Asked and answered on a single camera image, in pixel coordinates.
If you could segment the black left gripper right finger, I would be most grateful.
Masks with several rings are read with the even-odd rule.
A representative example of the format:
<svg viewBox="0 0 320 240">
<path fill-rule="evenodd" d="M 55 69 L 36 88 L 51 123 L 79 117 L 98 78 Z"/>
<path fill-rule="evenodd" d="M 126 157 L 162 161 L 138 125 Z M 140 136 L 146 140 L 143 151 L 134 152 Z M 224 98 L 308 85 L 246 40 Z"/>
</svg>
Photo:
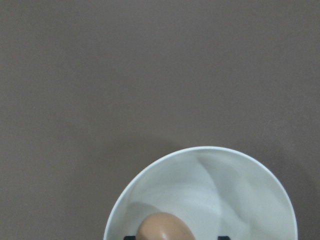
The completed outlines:
<svg viewBox="0 0 320 240">
<path fill-rule="evenodd" d="M 218 236 L 217 240 L 230 240 L 229 236 Z"/>
</svg>

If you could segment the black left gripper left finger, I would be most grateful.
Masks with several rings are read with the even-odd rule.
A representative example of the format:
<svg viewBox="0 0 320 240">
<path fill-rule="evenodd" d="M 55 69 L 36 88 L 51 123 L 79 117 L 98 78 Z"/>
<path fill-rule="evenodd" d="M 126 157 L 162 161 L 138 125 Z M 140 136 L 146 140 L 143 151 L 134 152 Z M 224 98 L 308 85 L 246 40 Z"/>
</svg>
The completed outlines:
<svg viewBox="0 0 320 240">
<path fill-rule="evenodd" d="M 136 240 L 136 236 L 135 235 L 128 235 L 124 237 L 124 240 Z"/>
</svg>

